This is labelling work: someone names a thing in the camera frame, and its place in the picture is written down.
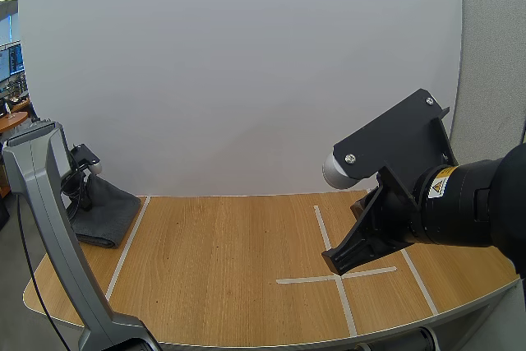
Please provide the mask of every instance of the desk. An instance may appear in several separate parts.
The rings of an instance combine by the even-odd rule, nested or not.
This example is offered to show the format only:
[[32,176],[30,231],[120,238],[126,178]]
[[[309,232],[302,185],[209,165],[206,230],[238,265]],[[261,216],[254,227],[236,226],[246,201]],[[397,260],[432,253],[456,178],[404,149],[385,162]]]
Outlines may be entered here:
[[11,113],[0,118],[0,133],[9,131],[23,123],[28,117],[28,114],[23,111],[20,113]]
[[[143,198],[133,240],[129,229],[119,249],[81,245],[112,308],[172,344],[343,339],[434,319],[518,278],[493,247],[428,245],[336,278],[320,254],[352,227],[364,194]],[[50,314],[81,325],[47,257],[36,279]],[[32,284],[24,302],[41,312]]]
[[31,100],[26,99],[20,102],[19,104],[15,104],[13,108],[11,109],[12,113],[16,113],[17,111],[22,110],[23,108],[29,106],[31,104]]

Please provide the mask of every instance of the screw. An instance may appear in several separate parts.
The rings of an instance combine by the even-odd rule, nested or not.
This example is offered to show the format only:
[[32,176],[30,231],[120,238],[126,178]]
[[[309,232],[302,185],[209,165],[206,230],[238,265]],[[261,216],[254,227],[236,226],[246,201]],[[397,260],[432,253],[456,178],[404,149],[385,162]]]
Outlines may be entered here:
[[356,156],[354,156],[353,154],[345,155],[345,162],[347,162],[348,164],[354,164],[354,162],[356,162]]

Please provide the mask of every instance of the warning label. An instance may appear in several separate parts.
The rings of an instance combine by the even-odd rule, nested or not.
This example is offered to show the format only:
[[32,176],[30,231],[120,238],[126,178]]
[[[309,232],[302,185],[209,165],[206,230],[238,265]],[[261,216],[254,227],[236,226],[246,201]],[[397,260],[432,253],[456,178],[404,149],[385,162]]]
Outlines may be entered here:
[[456,169],[456,166],[453,168],[442,169],[433,180],[429,193],[427,195],[428,199],[433,199],[435,197],[443,197],[445,192],[445,185],[447,180],[450,178],[450,175]]

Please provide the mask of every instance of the gray towel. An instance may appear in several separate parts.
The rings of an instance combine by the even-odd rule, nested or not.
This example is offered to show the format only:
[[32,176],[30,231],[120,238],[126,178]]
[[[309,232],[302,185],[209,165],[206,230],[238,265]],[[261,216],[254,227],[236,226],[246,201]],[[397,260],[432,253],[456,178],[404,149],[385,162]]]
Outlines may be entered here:
[[117,248],[141,207],[141,199],[94,174],[89,177],[87,188],[93,208],[79,208],[72,220],[73,232],[81,242]]

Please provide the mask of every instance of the white backdrop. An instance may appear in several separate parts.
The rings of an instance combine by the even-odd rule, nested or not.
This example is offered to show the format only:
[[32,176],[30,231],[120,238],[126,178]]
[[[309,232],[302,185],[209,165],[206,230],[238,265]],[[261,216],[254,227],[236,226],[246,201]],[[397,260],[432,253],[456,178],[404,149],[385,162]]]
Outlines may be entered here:
[[[329,191],[332,145],[453,106],[461,0],[20,0],[38,115],[136,194]],[[449,130],[451,116],[446,129]]]

